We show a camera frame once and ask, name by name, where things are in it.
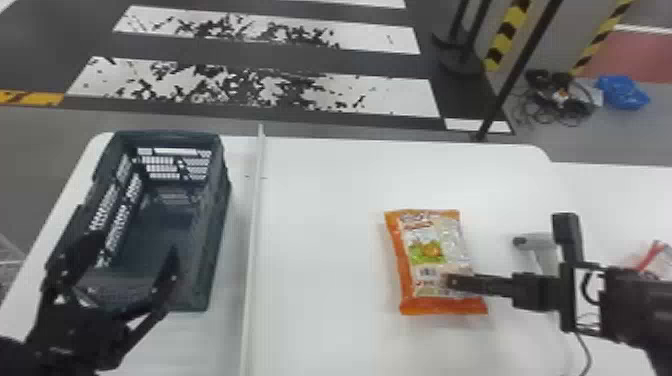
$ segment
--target orange snack package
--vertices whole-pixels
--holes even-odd
[[[459,211],[391,211],[385,222],[397,256],[403,315],[488,313],[483,298],[445,287],[447,274],[473,274]]]

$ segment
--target gray wire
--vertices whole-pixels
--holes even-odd
[[[593,356],[590,354],[590,349],[588,349],[588,345],[584,342],[583,337],[579,333],[574,333],[574,335],[576,336],[576,340],[579,341],[584,354],[586,354],[586,365],[583,367],[581,373],[579,373],[579,376],[586,376],[593,366]]]

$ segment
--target black pole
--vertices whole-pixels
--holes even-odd
[[[478,6],[478,11],[476,11],[476,17],[474,17],[474,23],[469,30],[469,36],[467,37],[467,43],[462,46],[462,55],[460,55],[460,63],[464,64],[469,59],[469,54],[474,48],[474,43],[478,37],[479,31],[481,31],[481,26],[483,26],[483,21],[485,21],[485,16],[488,15],[488,9],[492,0],[481,0],[481,5]]]
[[[460,27],[462,27],[464,14],[467,13],[467,5],[469,5],[469,0],[462,0],[460,5],[457,7],[457,13],[455,13],[453,24],[450,26],[450,33],[448,34],[450,40],[457,39],[457,33],[460,31]]]
[[[490,107],[490,110],[483,120],[481,127],[478,129],[478,132],[472,135],[472,141],[485,140],[485,137],[490,130],[490,126],[492,126],[492,123],[495,121],[497,114],[504,105],[506,98],[509,96],[509,94],[511,94],[511,90],[513,90],[516,82],[518,82],[520,75],[523,73],[527,63],[530,61],[534,50],[539,45],[541,38],[544,36],[544,33],[546,33],[546,30],[551,24],[551,21],[553,21],[553,17],[555,17],[555,14],[562,5],[562,1],[563,0],[549,0],[548,4],[546,5],[546,9],[544,9],[544,13],[542,13],[541,18],[539,18],[539,22],[537,22],[534,30],[532,30],[530,39],[528,39],[525,47],[523,48],[523,51],[520,53],[518,61],[516,61],[516,64],[513,66],[513,69],[509,74],[509,77],[507,77],[506,81],[504,82],[502,90],[497,95],[497,99],[495,100],[494,105]]]

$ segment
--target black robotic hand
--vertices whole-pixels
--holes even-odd
[[[91,304],[77,282],[105,244],[105,234],[90,232],[46,265],[37,319],[25,343],[0,337],[3,376],[92,376],[115,369],[124,356],[167,314],[179,276],[173,249],[149,297],[114,311]],[[143,317],[134,328],[129,322]]]

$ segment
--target plastic crate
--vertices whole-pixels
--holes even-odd
[[[150,294],[171,247],[181,280],[172,310],[204,311],[231,184],[219,137],[192,132],[118,132],[55,253],[86,231],[107,233],[81,296],[114,309]]]
[[[0,303],[21,270],[25,254],[0,234]]]

